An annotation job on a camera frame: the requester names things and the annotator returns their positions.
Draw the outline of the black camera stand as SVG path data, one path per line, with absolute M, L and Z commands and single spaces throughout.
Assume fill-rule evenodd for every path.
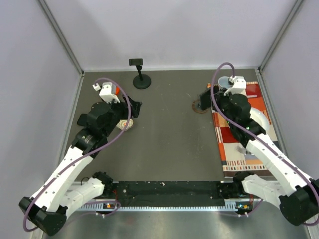
M 133 79 L 133 85 L 135 88 L 137 89 L 146 89 L 151 85 L 151 78 L 146 75 L 146 74 L 142 74 L 141 70 L 142 70 L 142 65 L 143 65 L 143 60 L 142 58 L 132 58 L 129 59 L 129 65 L 130 66 L 135 66 L 137 71 L 138 71 L 138 75 L 134 77 Z

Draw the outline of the grey metal phone stand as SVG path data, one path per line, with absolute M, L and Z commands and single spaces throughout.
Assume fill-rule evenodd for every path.
M 192 102 L 192 109 L 198 114 L 204 114 L 208 109 L 202 110 L 200 105 L 200 95 L 197 95 L 197 98 Z

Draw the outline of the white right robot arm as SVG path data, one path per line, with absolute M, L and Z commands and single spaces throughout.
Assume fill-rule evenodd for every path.
M 267 135 L 270 124 L 243 94 L 211 94 L 212 104 L 227 121 L 234 138 L 263 162 L 277 179 L 271 183 L 256 174 L 239 173 L 232 185 L 238 197 L 253 194 L 277 207 L 298 226 L 319 213 L 319 182 L 300 171 Z

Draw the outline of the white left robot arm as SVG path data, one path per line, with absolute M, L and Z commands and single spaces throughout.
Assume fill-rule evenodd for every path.
M 76 134 L 64 158 L 49 179 L 30 197 L 23 197 L 19 207 L 24 213 L 23 229 L 32 232 L 41 229 L 55 235 L 67 219 L 80 207 L 96 197 L 109 197 L 113 193 L 112 178 L 106 173 L 94 173 L 86 183 L 72 190 L 75 179 L 111 143 L 108 137 L 117 124 L 137 118 L 142 103 L 123 96 L 123 100 L 96 102 L 77 124 L 82 129 Z

